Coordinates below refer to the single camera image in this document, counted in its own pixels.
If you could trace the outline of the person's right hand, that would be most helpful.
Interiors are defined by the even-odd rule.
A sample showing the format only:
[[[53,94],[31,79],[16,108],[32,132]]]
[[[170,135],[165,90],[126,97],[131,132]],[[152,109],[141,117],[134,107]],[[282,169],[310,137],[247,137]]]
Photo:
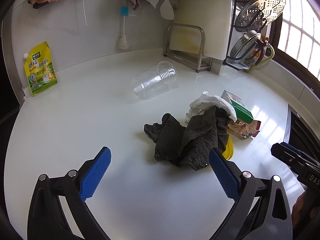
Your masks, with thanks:
[[[319,212],[319,194],[309,188],[298,197],[293,205],[291,219],[292,227],[302,231]]]

